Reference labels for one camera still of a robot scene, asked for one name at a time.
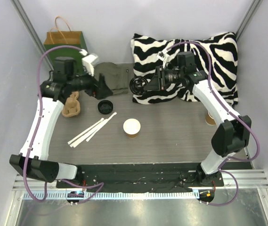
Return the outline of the black plastic cup lid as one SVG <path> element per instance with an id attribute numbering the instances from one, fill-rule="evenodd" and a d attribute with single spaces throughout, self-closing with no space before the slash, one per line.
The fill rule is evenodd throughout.
<path id="1" fill-rule="evenodd" d="M 109 114 L 113 111 L 114 105 L 109 100 L 102 100 L 98 103 L 97 108 L 101 114 Z"/>

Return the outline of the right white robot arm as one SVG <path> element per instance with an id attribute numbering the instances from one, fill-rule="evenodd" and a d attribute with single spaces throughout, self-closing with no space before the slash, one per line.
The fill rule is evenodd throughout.
<path id="1" fill-rule="evenodd" d="M 180 83 L 199 99 L 213 117 L 217 130 L 211 139 L 212 151 L 196 169 L 196 181 L 201 186 L 209 185 L 218 170 L 237 152 L 245 148 L 250 139 L 247 129 L 251 125 L 249 116 L 241 116 L 214 89 L 205 71 L 198 71 L 192 52 L 177 54 L 175 67 L 163 64 L 156 67 L 153 78 L 144 91 L 165 90 L 170 84 Z"/>

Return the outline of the brown paper cups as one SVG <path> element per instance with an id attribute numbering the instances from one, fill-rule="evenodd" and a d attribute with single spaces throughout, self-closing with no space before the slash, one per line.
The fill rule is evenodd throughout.
<path id="1" fill-rule="evenodd" d="M 216 122 L 214 118 L 211 116 L 210 112 L 208 111 L 206 116 L 205 116 L 205 121 L 208 125 L 215 126 Z"/>

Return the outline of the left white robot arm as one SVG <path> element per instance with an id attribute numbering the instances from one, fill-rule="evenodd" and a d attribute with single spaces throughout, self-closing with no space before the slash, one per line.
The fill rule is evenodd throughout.
<path id="1" fill-rule="evenodd" d="M 57 57 L 54 61 L 52 80 L 40 85 L 41 99 L 27 141 L 18 155 L 11 155 L 10 165 L 24 178 L 31 178 L 47 183 L 66 179 L 68 184 L 78 188 L 83 183 L 81 168 L 67 163 L 49 161 L 49 144 L 67 98 L 72 92 L 85 91 L 98 100 L 113 93 L 105 82 L 104 75 L 94 77 L 94 65 L 97 55 L 88 54 L 81 59 L 83 73 L 77 70 L 74 58 Z"/>

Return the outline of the brown paper coffee cup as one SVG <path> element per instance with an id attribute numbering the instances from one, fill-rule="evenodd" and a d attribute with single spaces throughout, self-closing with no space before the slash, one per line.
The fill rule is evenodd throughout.
<path id="1" fill-rule="evenodd" d="M 123 130 L 129 138 L 137 137 L 141 129 L 141 124 L 137 119 L 127 119 L 123 123 Z"/>

